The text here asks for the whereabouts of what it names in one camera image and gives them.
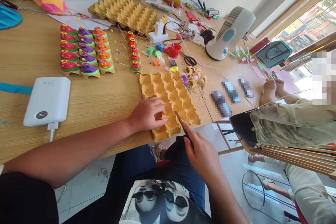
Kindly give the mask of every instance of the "black t-shirt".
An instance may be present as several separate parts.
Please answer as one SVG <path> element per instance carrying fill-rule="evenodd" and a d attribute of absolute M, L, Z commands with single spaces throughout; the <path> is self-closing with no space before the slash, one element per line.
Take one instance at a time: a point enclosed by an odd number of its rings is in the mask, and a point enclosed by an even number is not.
<path fill-rule="evenodd" d="M 0 176 L 0 223 L 55 223 L 58 211 L 53 188 L 22 173 Z M 109 188 L 105 195 L 65 222 L 69 223 L 211 223 L 173 181 L 136 180 Z"/>

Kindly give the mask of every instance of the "wooden table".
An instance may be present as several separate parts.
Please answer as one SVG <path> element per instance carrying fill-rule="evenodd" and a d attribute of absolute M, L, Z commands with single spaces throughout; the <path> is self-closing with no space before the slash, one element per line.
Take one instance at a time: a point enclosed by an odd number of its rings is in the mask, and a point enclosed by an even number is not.
<path fill-rule="evenodd" d="M 60 23 L 47 15 L 30 11 L 21 11 L 23 22 L 0 33 L 2 63 L 0 65 L 0 82 L 11 83 L 23 86 L 33 86 L 34 80 L 38 77 L 64 76 L 60 72 Z M 214 29 L 219 30 L 224 19 L 207 20 L 202 18 Z M 113 41 L 123 40 L 119 32 L 108 32 L 112 51 L 116 48 L 122 54 L 127 54 L 125 48 Z M 223 61 L 211 60 L 204 52 L 204 48 L 193 42 L 185 42 L 189 51 L 202 65 L 213 66 L 221 70 L 229 81 L 236 87 L 242 102 L 238 104 L 229 103 L 233 114 L 238 114 L 253 108 L 243 97 L 243 91 L 239 87 L 238 77 L 249 79 L 257 94 L 251 98 L 251 102 L 258 104 L 261 94 L 261 86 L 264 79 L 260 79 L 253 72 L 251 65 L 238 64 L 237 60 L 226 57 Z M 248 45 L 255 44 L 250 38 Z M 139 49 L 146 49 L 148 44 L 142 39 L 139 42 Z M 138 76 L 131 74 L 127 66 L 116 64 L 116 58 L 121 63 L 128 64 L 128 59 L 121 55 L 113 56 L 115 62 L 115 74 L 105 74 L 101 78 L 90 77 L 84 80 L 82 76 L 71 74 L 71 92 L 69 100 L 68 117 L 60 123 L 59 129 L 55 132 L 55 140 L 87 131 L 105 124 L 128 117 L 136 104 L 142 99 Z M 150 62 L 153 57 L 142 55 L 141 62 L 144 73 L 166 72 L 163 66 L 153 66 Z M 178 59 L 179 70 L 183 71 L 186 64 L 180 55 Z M 208 83 L 204 94 L 192 93 L 190 96 L 197 109 L 202 122 L 205 125 L 222 119 L 219 111 L 213 104 L 210 93 L 223 89 L 221 81 L 224 80 L 221 74 L 208 67 L 201 67 L 208 76 Z M 0 163 L 4 163 L 30 149 L 48 143 L 49 131 L 47 126 L 24 127 L 23 118 L 26 112 L 29 95 L 19 93 L 0 92 L 0 121 L 7 121 L 7 124 L 0 124 Z M 104 156 L 126 151 L 137 146 L 153 141 L 150 131 L 140 132 L 123 140 Z"/>

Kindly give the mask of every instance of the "blue paper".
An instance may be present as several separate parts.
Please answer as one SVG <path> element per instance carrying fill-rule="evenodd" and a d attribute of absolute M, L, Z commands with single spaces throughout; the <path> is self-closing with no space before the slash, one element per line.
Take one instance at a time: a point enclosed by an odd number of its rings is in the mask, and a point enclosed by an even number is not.
<path fill-rule="evenodd" d="M 8 83 L 0 82 L 0 91 L 9 92 L 9 93 L 23 93 L 30 95 L 33 88 L 27 86 L 13 85 Z"/>

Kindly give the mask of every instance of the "shoe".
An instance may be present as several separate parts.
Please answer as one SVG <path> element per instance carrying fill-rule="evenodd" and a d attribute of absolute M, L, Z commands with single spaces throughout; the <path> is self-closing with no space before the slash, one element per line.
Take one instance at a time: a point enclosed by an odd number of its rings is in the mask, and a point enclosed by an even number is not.
<path fill-rule="evenodd" d="M 274 183 L 274 181 L 273 180 L 271 180 L 270 178 L 265 178 L 264 180 L 263 180 L 263 182 L 262 182 L 262 186 L 264 187 L 264 189 L 266 190 L 266 191 L 269 191 L 269 187 L 268 187 L 268 184 L 269 183 L 273 183 L 273 184 L 275 184 Z"/>
<path fill-rule="evenodd" d="M 156 162 L 162 161 L 162 159 L 160 158 L 160 154 L 165 149 L 166 148 L 162 144 L 159 144 L 156 146 L 156 148 L 152 149 Z"/>

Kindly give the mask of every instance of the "floor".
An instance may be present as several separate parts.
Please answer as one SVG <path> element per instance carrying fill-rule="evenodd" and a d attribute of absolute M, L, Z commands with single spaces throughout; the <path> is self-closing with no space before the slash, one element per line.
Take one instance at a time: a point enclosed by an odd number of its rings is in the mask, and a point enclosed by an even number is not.
<path fill-rule="evenodd" d="M 222 129 L 232 128 L 230 124 L 222 124 Z M 206 139 L 213 143 L 215 148 L 218 151 L 227 149 L 225 142 L 217 128 L 216 124 L 208 124 L 196 129 L 201 133 Z M 226 136 L 228 140 L 237 140 L 237 137 L 234 133 Z M 170 138 L 163 140 L 160 143 L 168 148 L 175 138 Z M 229 142 L 231 147 L 236 147 L 240 145 L 236 142 Z M 247 170 L 252 170 L 260 175 L 268 176 L 272 179 L 275 179 L 279 182 L 284 182 L 288 184 L 287 177 L 284 171 L 271 164 L 267 163 L 249 163 L 247 160 L 248 153 L 245 150 L 238 152 L 233 152 L 219 157 L 220 163 L 225 173 L 232 191 L 234 192 L 237 201 L 240 206 L 246 213 L 248 219 L 253 224 L 275 224 L 275 223 L 287 223 L 287 220 L 284 216 L 284 210 L 289 213 L 292 213 L 297 216 L 296 211 L 288 206 L 284 206 L 277 202 L 275 198 L 280 199 L 289 205 L 292 205 L 292 202 L 281 195 L 275 195 L 271 191 L 266 191 L 269 195 L 266 197 L 265 206 L 262 212 L 251 208 L 244 197 L 242 190 L 242 178 L 244 173 Z M 104 195 L 106 185 L 110 176 L 110 172 L 114 163 L 115 156 L 106 157 L 99 159 L 92 164 L 90 164 L 84 171 L 78 174 L 74 179 L 72 179 L 66 187 L 65 193 L 58 203 L 58 212 L 59 212 L 59 222 L 63 223 L 68 218 L 76 214 L 78 211 L 88 206 L 98 198 Z M 276 182 L 277 185 L 289 189 L 289 186 L 282 185 L 281 183 Z M 246 198 L 250 204 L 258 209 L 262 206 L 263 195 L 259 192 L 262 190 L 260 182 L 256 175 L 248 173 L 244 178 L 244 191 L 246 192 Z M 59 188 L 56 191 L 56 198 L 59 198 L 62 193 L 63 188 Z M 209 196 L 208 189 L 205 189 L 205 210 L 210 215 L 210 205 L 209 205 Z"/>

